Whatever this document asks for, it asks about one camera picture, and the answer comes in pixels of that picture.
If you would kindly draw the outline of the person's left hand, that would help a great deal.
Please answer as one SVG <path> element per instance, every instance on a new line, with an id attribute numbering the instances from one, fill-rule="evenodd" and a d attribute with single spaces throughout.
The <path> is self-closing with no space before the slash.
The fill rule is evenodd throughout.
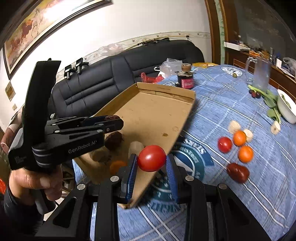
<path id="1" fill-rule="evenodd" d="M 35 198 L 32 190 L 44 190 L 50 201 L 62 196 L 62 168 L 57 166 L 51 174 L 37 173 L 24 168 L 13 170 L 9 178 L 12 195 L 25 205 L 33 205 Z"/>

